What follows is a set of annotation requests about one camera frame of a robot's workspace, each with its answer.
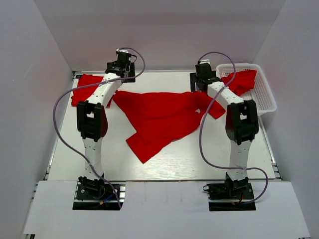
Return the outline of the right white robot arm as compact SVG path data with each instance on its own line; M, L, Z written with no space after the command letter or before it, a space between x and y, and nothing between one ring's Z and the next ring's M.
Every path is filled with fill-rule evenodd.
M209 60L201 60L190 74L191 89L206 90L226 110L225 131L230 140L230 161L223 184L208 186L211 199L242 199L248 190L249 149L259 131L256 103L236 95L216 77Z

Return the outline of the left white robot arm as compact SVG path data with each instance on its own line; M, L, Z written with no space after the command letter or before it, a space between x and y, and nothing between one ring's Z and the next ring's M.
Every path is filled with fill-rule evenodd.
M107 63L107 69L99 82L86 86L93 87L93 93L76 106L77 130L84 144L85 169L97 177L88 187L88 193L95 199L106 194L102 168L102 140L108 130L105 106L111 100L118 88L126 82L135 81L136 56L127 48L116 51L116 60Z

